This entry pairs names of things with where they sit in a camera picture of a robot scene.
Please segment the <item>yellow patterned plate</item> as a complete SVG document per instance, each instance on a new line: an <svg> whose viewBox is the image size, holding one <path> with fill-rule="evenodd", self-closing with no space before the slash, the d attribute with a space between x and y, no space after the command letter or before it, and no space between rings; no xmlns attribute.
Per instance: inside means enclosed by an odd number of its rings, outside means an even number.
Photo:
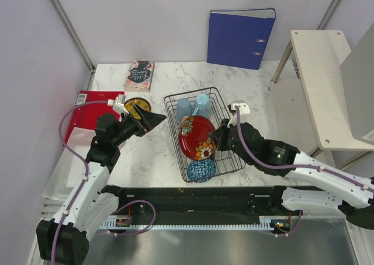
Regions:
<svg viewBox="0 0 374 265"><path fill-rule="evenodd" d="M138 105L139 107L141 107L145 111L151 111L150 103L147 100L145 100L141 97L134 97L134 98L131 98L131 99L129 99L125 102L125 108L128 111L133 110L134 105Z"/></svg>

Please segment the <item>dark red floral plate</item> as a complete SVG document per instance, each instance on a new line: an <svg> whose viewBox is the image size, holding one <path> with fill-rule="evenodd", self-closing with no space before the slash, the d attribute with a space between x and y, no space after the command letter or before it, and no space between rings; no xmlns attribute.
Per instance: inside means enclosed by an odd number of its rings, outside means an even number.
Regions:
<svg viewBox="0 0 374 265"><path fill-rule="evenodd" d="M210 158L216 150L216 144L210 137L214 130L214 125L206 117L195 115L184 119L178 132L182 153L193 161Z"/></svg>

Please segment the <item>black wire dish rack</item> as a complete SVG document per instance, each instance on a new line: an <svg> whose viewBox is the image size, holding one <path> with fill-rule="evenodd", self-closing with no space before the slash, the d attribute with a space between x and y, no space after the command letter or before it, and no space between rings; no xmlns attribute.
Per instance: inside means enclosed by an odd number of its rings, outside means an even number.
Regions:
<svg viewBox="0 0 374 265"><path fill-rule="evenodd" d="M188 92L176 93L167 95L164 97L164 106L167 112L167 120L169 123L170 134L172 137L172 142L174 146L174 151L176 159L178 162L179 170L181 172L182 179L187 183L192 183L193 181L188 179L187 168L194 162L193 160L187 158L181 151L178 142L178 128L179 122L176 119L175 110L179 99L187 98L190 100L191 105L194 104L194 99L199 94L206 94L210 97L212 103L212 112L210 115L210 121L213 125L218 128L222 119L229 118L230 113L224 100L215 87L202 88L198 90L191 90ZM226 175L229 173L237 172L245 167L245 163L236 154L231 151L217 151L211 157L216 164L216 174L213 177Z"/></svg>

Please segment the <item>blue tumbler cup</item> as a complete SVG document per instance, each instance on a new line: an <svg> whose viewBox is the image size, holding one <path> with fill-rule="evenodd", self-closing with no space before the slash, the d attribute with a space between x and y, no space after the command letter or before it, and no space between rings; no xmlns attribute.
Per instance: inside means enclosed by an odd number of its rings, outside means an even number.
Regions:
<svg viewBox="0 0 374 265"><path fill-rule="evenodd" d="M188 117L192 114L193 108L191 102L187 98L181 98L178 100L175 110L176 119L181 122L184 117Z"/></svg>

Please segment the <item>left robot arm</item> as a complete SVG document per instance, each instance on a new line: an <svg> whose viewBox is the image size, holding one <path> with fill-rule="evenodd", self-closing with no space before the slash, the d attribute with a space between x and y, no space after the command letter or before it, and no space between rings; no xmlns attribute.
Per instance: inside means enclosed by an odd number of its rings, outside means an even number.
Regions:
<svg viewBox="0 0 374 265"><path fill-rule="evenodd" d="M50 220L36 228L40 257L51 264L82 264L97 230L111 214L128 208L123 188L109 186L109 176L120 157L121 144L132 136L142 137L160 125L166 116L135 106L140 119L125 106L114 104L120 120L110 113L98 117L83 171L67 200Z"/></svg>

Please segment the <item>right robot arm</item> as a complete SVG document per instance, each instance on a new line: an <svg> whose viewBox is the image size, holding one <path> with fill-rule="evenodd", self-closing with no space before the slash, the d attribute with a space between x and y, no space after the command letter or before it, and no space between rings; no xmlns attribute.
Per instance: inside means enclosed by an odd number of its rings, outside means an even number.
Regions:
<svg viewBox="0 0 374 265"><path fill-rule="evenodd" d="M316 187L306 198L293 198L290 188L268 199L268 209L279 215L286 210L333 209L358 227L373 229L373 179L355 176L322 163L296 147L261 136L249 123L230 125L224 119L211 139L219 151L233 151L246 164L271 176L288 177Z"/></svg>

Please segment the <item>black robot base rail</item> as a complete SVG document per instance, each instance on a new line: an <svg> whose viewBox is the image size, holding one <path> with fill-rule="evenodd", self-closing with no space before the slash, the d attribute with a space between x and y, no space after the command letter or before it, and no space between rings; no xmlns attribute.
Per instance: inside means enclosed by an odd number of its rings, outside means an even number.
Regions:
<svg viewBox="0 0 374 265"><path fill-rule="evenodd" d="M125 188L107 185L102 193L119 199L119 214L135 224L256 223L261 216L297 216L281 203L285 187Z"/></svg>

